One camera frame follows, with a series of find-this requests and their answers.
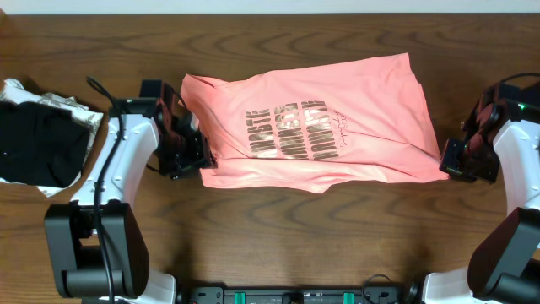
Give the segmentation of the pink printed shirt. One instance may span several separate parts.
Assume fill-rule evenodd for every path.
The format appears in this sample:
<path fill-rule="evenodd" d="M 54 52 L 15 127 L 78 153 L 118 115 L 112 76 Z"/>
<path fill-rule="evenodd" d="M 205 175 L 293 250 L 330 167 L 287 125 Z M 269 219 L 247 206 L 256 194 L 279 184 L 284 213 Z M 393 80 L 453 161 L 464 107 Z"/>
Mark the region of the pink printed shirt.
<path fill-rule="evenodd" d="M 206 187 L 324 193 L 352 181 L 447 178 L 406 53 L 234 82 L 188 74 L 181 98 L 210 145 Z"/>

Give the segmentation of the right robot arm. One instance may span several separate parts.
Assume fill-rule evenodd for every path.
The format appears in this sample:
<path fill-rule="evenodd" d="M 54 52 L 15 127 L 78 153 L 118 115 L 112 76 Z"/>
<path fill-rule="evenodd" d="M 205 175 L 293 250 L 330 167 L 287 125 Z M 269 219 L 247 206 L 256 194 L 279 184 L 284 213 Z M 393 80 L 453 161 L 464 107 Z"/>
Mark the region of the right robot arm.
<path fill-rule="evenodd" d="M 504 178 L 507 215 L 466 268 L 431 273 L 411 287 L 415 303 L 539 304 L 539 86 L 489 86 L 445 144 L 440 170 L 464 182 Z"/>

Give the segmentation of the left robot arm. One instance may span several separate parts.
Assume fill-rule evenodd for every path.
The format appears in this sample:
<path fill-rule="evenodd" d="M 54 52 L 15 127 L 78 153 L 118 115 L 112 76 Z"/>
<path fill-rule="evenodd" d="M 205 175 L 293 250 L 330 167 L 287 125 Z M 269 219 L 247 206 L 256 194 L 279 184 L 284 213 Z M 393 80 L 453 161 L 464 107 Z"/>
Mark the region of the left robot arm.
<path fill-rule="evenodd" d="M 108 134 L 82 187 L 45 214 L 57 292 L 83 303 L 178 303 L 176 278 L 149 266 L 132 204 L 151 156 L 161 176 L 192 176 L 214 163 L 208 140 L 189 110 L 175 116 L 184 101 L 162 80 L 144 80 L 138 97 L 125 99 L 87 82 L 111 102 Z"/>

